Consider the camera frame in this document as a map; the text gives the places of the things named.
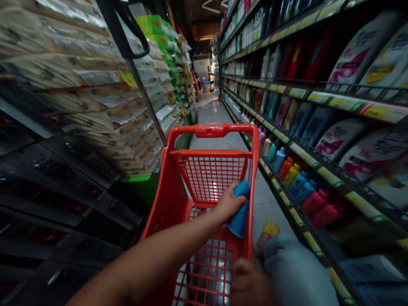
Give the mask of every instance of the yellow bottle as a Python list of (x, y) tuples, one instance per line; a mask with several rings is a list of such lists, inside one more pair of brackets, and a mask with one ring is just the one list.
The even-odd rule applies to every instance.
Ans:
[(301, 164), (295, 163), (292, 167), (290, 167), (288, 174), (286, 175), (285, 179), (283, 180), (283, 184), (286, 188), (289, 188), (292, 185), (293, 181), (295, 180), (296, 176), (302, 171)]

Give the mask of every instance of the floor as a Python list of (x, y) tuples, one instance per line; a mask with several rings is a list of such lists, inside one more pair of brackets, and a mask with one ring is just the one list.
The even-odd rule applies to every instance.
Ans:
[[(218, 101), (218, 93), (201, 93), (196, 104), (199, 123), (227, 122), (232, 123), (224, 105)], [(190, 149), (240, 149), (248, 150), (238, 133), (230, 133), (224, 138), (200, 138), (193, 136)], [(258, 241), (264, 224), (268, 220), (276, 222), (281, 232), (286, 232), (296, 239), (287, 219), (282, 213), (272, 191), (264, 177), (257, 171), (254, 195), (253, 241)]]

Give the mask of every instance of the blue towel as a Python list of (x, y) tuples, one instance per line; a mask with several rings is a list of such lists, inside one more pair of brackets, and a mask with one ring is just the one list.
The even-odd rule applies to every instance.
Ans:
[(234, 196), (246, 196), (245, 204), (242, 205), (239, 210), (233, 215), (229, 220), (227, 227), (232, 234), (239, 238), (243, 238), (245, 222), (247, 221), (247, 210), (248, 210), (248, 201), (249, 201), (249, 192), (250, 187), (248, 186), (247, 180), (243, 180), (237, 185), (234, 189)]

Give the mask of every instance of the forearm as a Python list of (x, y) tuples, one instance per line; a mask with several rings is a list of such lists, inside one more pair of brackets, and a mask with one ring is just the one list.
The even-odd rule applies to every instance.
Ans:
[(177, 271), (224, 223), (221, 214), (212, 212), (150, 236), (97, 275), (69, 305), (104, 306), (141, 301)]

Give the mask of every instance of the red shopping cart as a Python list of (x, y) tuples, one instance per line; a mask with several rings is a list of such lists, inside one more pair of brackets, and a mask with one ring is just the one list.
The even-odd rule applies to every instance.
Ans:
[[(176, 138), (195, 133), (198, 138), (224, 137), (229, 132), (252, 136), (252, 152), (242, 150), (174, 151)], [(251, 187), (244, 238), (222, 227), (181, 269), (151, 297), (149, 305), (228, 305), (232, 263), (252, 259), (252, 211), (259, 160), (256, 125), (198, 124), (173, 128), (161, 160), (159, 187), (142, 239), (211, 212), (226, 188), (248, 180)], [(187, 196), (186, 186), (193, 199)]]

